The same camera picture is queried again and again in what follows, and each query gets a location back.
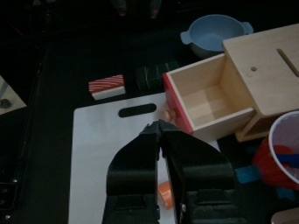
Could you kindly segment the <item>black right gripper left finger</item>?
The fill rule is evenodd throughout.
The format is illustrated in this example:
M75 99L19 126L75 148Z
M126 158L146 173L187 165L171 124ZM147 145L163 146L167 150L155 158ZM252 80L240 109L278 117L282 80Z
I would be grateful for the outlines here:
M107 201L102 224L159 224L157 182L159 123L147 124L118 151L107 169Z

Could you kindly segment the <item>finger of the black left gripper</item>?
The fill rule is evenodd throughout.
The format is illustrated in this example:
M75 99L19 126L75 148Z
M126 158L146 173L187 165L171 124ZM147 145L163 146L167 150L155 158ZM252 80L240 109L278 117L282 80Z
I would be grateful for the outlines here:
M127 0L117 0L117 11L121 17L127 15Z
M151 10L151 18L157 18L162 6L162 0L151 0L150 10Z

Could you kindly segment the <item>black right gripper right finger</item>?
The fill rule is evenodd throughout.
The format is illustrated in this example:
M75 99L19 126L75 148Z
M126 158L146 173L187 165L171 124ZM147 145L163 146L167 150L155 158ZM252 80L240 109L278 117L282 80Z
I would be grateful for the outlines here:
M159 128L177 224L250 224L226 156L169 122Z

